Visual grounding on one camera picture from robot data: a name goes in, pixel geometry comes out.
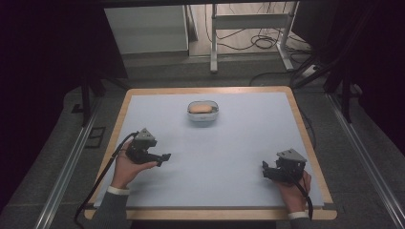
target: metal stand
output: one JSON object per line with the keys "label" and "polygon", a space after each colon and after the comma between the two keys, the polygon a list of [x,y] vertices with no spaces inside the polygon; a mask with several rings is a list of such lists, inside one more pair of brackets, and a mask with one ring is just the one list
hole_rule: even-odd
{"label": "metal stand", "polygon": [[292,71],[291,61],[286,53],[286,42],[291,30],[297,2],[293,2],[289,13],[279,14],[248,14],[248,15],[217,15],[216,4],[212,4],[212,42],[211,42],[211,67],[212,73],[218,71],[217,54],[217,30],[237,29],[263,29],[263,28],[284,28],[281,41],[277,49],[283,59],[287,71]]}

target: human hand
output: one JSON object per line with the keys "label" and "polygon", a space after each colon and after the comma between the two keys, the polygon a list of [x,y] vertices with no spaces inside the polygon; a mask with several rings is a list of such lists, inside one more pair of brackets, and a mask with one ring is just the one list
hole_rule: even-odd
{"label": "human hand", "polygon": [[[309,194],[311,176],[304,171],[303,177],[299,181],[301,186],[307,190]],[[306,210],[307,200],[302,195],[301,191],[294,184],[273,181],[279,188],[283,202],[285,203],[289,213],[304,212]]]}
{"label": "human hand", "polygon": [[122,146],[122,150],[116,157],[116,169],[114,171],[113,181],[111,186],[118,189],[126,189],[129,182],[131,182],[137,174],[146,169],[151,169],[158,165],[156,161],[147,162],[144,164],[135,164],[125,154],[131,141],[126,142]]}

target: wall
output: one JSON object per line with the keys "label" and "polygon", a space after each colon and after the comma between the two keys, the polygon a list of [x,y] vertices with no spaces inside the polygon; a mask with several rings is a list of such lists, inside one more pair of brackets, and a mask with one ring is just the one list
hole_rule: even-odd
{"label": "wall", "polygon": [[121,54],[188,50],[183,6],[105,9]]}

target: wrist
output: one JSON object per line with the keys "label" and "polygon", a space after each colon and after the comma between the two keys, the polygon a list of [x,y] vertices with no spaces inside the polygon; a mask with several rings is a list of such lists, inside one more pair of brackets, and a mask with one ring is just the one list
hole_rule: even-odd
{"label": "wrist", "polygon": [[127,183],[120,182],[120,181],[112,181],[110,184],[111,187],[117,188],[117,189],[128,189],[127,188]]}
{"label": "wrist", "polygon": [[306,205],[301,201],[292,201],[286,203],[287,211],[289,213],[305,212]]}

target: handheld controller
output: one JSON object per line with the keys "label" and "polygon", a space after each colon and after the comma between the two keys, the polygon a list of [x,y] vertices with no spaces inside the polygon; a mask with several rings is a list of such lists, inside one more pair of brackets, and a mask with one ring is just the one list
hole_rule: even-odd
{"label": "handheld controller", "polygon": [[146,128],[143,128],[132,140],[126,151],[126,155],[136,164],[156,161],[158,167],[160,167],[164,161],[169,160],[171,154],[162,156],[149,154],[149,147],[155,147],[157,143],[155,137]]}

